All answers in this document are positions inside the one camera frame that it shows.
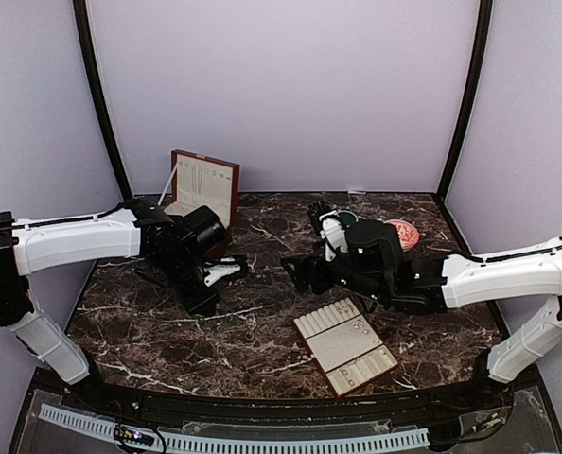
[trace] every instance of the open wooden box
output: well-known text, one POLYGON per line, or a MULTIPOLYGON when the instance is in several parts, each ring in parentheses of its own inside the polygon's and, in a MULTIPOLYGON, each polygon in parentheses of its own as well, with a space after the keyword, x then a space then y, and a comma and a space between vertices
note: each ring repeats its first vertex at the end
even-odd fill
POLYGON ((211 208, 227 229, 226 241, 214 248, 213 255, 231 241, 231 230, 237 221, 238 190, 239 164, 188 151, 171 152, 172 203, 166 212, 186 216, 202 205, 211 208))

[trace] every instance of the black cable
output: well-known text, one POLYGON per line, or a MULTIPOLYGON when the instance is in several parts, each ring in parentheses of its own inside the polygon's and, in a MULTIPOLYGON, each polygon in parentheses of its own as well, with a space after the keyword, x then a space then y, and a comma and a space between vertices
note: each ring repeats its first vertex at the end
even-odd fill
POLYGON ((507 255, 497 255, 495 257, 489 257, 489 258, 478 257, 476 255, 471 255, 469 253, 464 253, 458 250, 451 251, 450 253, 448 253, 448 255, 453 255, 453 254, 461 255, 463 258, 475 263, 498 263, 513 258, 529 257, 532 255, 540 255, 543 253, 555 253, 556 251, 561 251, 561 250, 562 250, 562 244, 554 248, 539 249, 537 251, 527 251, 525 253, 509 253, 507 255))
POLYGON ((482 442, 483 440, 487 440, 487 439, 493 437, 494 435, 496 435, 501 430, 501 428, 503 428, 505 425, 506 425, 506 423, 501 423, 493 432, 488 433, 487 435, 484 435, 483 437, 465 438, 465 437, 469 436, 469 435, 465 435, 463 437, 454 438, 454 439, 450 439, 450 440, 430 440, 430 442, 432 444, 435 444, 435 445, 452 445, 452 444, 482 442))
POLYGON ((360 295, 356 295, 356 296, 357 296, 357 299, 358 299, 359 302, 360 302, 361 308, 363 309, 363 313, 365 313, 365 314, 373 314, 374 311, 376 310, 376 302, 375 302, 375 301, 372 301, 372 305, 369 306, 369 307, 367 307, 367 304, 365 303, 365 300, 363 299, 363 297, 360 296, 360 295))
MULTIPOLYGON (((501 411, 504 410, 504 406, 503 406, 503 394, 499 394, 501 396, 502 399, 502 408, 501 411)), ((501 430, 501 428, 503 428, 504 426, 506 426, 506 424, 508 424, 508 420, 510 419, 510 417, 512 416, 512 412, 513 412, 513 407, 515 405, 514 402, 514 397, 512 399, 512 405, 510 407, 507 407, 508 412, 506 413, 506 416, 503 418, 503 422, 500 423, 500 425, 492 432, 482 436, 482 437, 477 437, 477 438, 467 438, 471 435, 473 435, 476 432, 471 432, 471 433, 466 433, 463 434, 457 438, 452 438, 452 439, 446 439, 446 440, 434 440, 434 439, 430 439, 430 443, 434 444, 434 445, 452 445, 452 444, 462 444, 462 443, 475 443, 475 442, 482 442, 483 440, 487 440, 491 437, 493 437, 494 435, 497 435, 498 432, 501 430)))
POLYGON ((132 418, 130 416, 126 416, 125 414, 117 414, 117 413, 113 413, 111 411, 106 411, 106 410, 100 410, 97 409, 96 407, 93 407, 92 405, 88 404, 85 400, 83 400, 81 397, 79 397, 77 395, 77 393, 74 393, 71 389, 66 388, 66 390, 68 392, 70 392, 71 394, 73 394, 73 396, 79 401, 81 402, 83 405, 85 405, 88 409, 90 409, 91 411, 93 411, 96 414, 101 414, 103 416, 109 416, 110 418, 113 418, 116 424, 119 424, 117 422, 117 419, 125 419, 127 421, 139 424, 141 426, 147 426, 148 429, 152 430, 153 432, 155 432, 155 434, 159 437, 159 440, 161 441, 161 454, 166 454, 167 453, 167 443, 166 443, 166 439, 164 438, 164 436, 161 434, 161 432, 159 431, 158 428, 155 428, 152 423, 149 423, 147 421, 140 421, 139 419, 136 418, 132 418))

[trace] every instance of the small white object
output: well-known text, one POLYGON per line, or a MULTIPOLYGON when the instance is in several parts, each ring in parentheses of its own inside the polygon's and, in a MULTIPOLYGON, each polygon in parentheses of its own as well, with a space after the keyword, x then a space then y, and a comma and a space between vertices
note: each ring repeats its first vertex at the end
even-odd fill
POLYGON ((232 257, 222 258, 218 265, 213 267, 205 268, 206 276, 203 278, 204 283, 211 287, 216 284, 222 277, 230 276, 238 271, 241 271, 241 266, 236 263, 224 263, 233 262, 232 257))
POLYGON ((294 323, 337 396, 354 391, 398 364, 349 298, 294 323))

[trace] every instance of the white cable tray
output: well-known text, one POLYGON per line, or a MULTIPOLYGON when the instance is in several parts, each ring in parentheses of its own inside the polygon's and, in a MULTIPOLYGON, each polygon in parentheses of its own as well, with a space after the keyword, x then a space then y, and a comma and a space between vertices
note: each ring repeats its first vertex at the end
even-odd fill
MULTIPOLYGON (((42 404, 39 418, 92 438, 115 443, 113 437, 115 422, 112 418, 92 413, 84 414, 47 404, 42 404)), ((152 430, 146 428, 140 430, 155 438, 155 444, 150 452, 161 452, 159 437, 152 430)), ((164 430, 160 430, 160 433, 166 439, 169 454, 364 454, 398 452, 430 445, 429 432, 426 428, 368 437, 278 442, 198 437, 164 430)), ((132 442, 126 444, 144 449, 143 446, 134 445, 132 442)))

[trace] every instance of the cable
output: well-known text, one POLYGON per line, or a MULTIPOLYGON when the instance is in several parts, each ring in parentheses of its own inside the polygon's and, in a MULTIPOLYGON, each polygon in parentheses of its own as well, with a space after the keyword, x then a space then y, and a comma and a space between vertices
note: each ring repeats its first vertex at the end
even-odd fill
MULTIPOLYGON (((503 421, 498 423, 498 427, 493 430, 492 432, 482 436, 482 437, 477 437, 477 438, 467 438, 475 433, 477 433, 477 431, 479 430, 488 430, 489 428, 478 428, 474 431, 470 431, 469 433, 465 433, 462 434, 459 437, 456 438, 452 438, 452 439, 447 439, 447 440, 434 440, 434 439, 430 439, 430 443, 434 444, 434 445, 452 445, 452 444, 463 444, 463 443, 475 443, 475 442, 482 442, 483 440, 487 440, 491 437, 493 437, 494 435, 496 435, 501 428, 503 428, 507 423, 508 423, 508 419, 510 418, 510 416, 512 416, 512 408, 514 406, 514 401, 511 407, 506 407, 506 400, 503 396, 502 393, 498 393, 498 397, 500 398, 501 401, 501 410, 500 413, 504 412, 505 410, 507 410, 506 415, 503 416, 503 421)), ((498 418, 501 416, 500 414, 494 413, 491 415, 492 418, 489 421, 484 421, 482 423, 479 423, 477 426, 485 426, 493 421, 497 421, 498 418)))
POLYGON ((373 314, 374 311, 376 310, 376 301, 372 301, 372 305, 370 307, 367 307, 367 304, 365 303, 365 300, 363 299, 362 296, 360 295, 356 295, 357 299, 360 302, 360 306, 363 309, 363 313, 364 314, 373 314))
MULTIPOLYGON (((73 390, 71 390, 71 389, 69 389, 69 388, 66 388, 66 390, 67 390, 68 392, 70 392, 71 394, 73 394, 73 396, 74 396, 79 402, 81 402, 83 405, 85 405, 88 409, 90 409, 91 411, 93 411, 93 412, 96 413, 96 414, 101 414, 101 415, 103 415, 103 416, 109 416, 110 418, 113 418, 116 424, 119 424, 119 423, 117 422, 117 419, 120 418, 120 419, 125 419, 125 420, 127 420, 127 421, 131 421, 131 422, 133 422, 133 423, 139 424, 139 425, 141 425, 141 426, 147 426, 148 429, 152 430, 152 431, 157 435, 157 437, 159 437, 159 440, 161 441, 161 454, 167 454, 167 443, 166 443, 166 439, 165 439, 164 436, 161 434, 161 432, 159 431, 158 428, 155 428, 155 427, 152 426, 152 423, 149 423, 149 422, 147 422, 147 421, 140 421, 139 419, 132 418, 132 417, 130 417, 130 416, 126 416, 126 415, 123 414, 123 413, 122 413, 122 414, 116 414, 116 413, 113 413, 113 412, 111 412, 111 411, 106 411, 106 410, 97 409, 96 407, 94 407, 94 406, 88 404, 85 400, 83 400, 81 397, 79 397, 79 395, 78 395, 77 393, 73 392, 73 390)), ((113 404, 115 404, 117 407, 119 407, 120 409, 122 408, 122 407, 121 407, 121 404, 119 403, 118 400, 112 400, 111 402, 112 402, 113 404)))
POLYGON ((509 253, 507 255, 497 255, 495 257, 489 257, 489 258, 478 257, 476 255, 471 255, 469 253, 464 253, 458 250, 451 251, 450 253, 448 253, 448 255, 453 255, 453 254, 461 255, 463 258, 475 263, 498 263, 513 258, 529 257, 532 255, 540 255, 543 253, 555 253, 556 251, 561 251, 561 250, 562 250, 562 244, 554 248, 539 249, 537 251, 527 251, 525 253, 509 253))

